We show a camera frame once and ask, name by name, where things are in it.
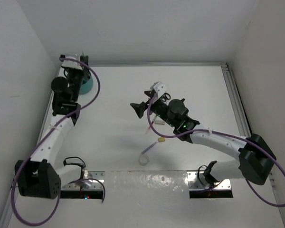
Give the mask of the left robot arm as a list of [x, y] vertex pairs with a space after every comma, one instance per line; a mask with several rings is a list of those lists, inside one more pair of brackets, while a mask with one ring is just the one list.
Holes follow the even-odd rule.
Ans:
[[63, 167], [54, 168], [54, 164], [66, 136], [79, 118], [75, 110], [81, 107], [77, 102], [80, 88], [91, 75], [78, 62], [87, 64], [89, 57], [62, 55], [62, 58], [64, 74], [51, 82], [54, 95], [50, 124], [42, 136], [41, 145], [19, 174], [17, 185], [21, 196], [54, 199], [62, 187], [82, 178], [82, 165], [65, 162]]

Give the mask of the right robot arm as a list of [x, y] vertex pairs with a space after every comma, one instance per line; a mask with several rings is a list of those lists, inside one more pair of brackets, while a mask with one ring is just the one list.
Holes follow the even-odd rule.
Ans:
[[220, 151], [233, 158], [229, 162], [212, 161], [198, 180], [202, 186], [214, 187], [224, 179], [246, 179], [256, 185], [264, 185], [276, 160], [275, 155], [258, 134], [250, 137], [214, 133], [188, 116], [184, 99], [171, 99], [168, 93], [154, 100], [155, 92], [144, 92], [149, 100], [140, 104], [131, 103], [139, 118], [144, 113], [154, 113], [165, 123], [174, 127], [173, 134], [181, 141], [199, 144]]

